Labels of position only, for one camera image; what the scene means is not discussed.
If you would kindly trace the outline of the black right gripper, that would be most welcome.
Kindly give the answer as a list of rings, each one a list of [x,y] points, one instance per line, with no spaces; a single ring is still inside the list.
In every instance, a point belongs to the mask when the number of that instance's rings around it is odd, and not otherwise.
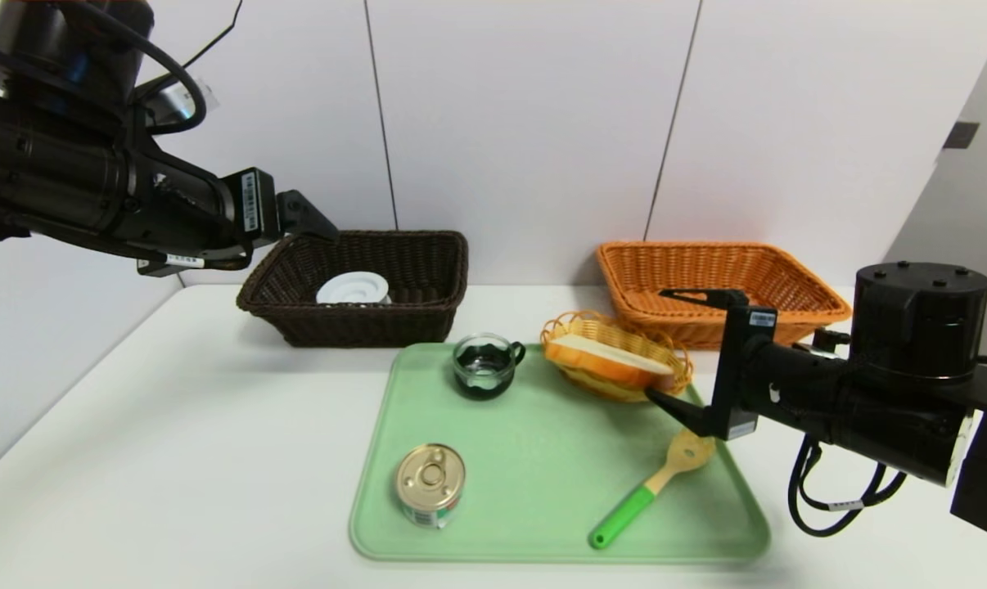
[[[727,312],[713,402],[698,406],[653,388],[647,399],[701,438],[755,432],[760,417],[826,436],[845,359],[775,343],[777,310],[750,305],[743,290],[661,290],[659,297]]]

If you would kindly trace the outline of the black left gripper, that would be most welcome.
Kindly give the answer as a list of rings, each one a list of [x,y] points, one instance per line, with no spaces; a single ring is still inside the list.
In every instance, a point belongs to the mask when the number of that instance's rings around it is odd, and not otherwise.
[[[284,235],[325,242],[339,228],[297,190],[256,168],[217,178],[142,139],[128,156],[124,243],[138,263],[250,263]]]

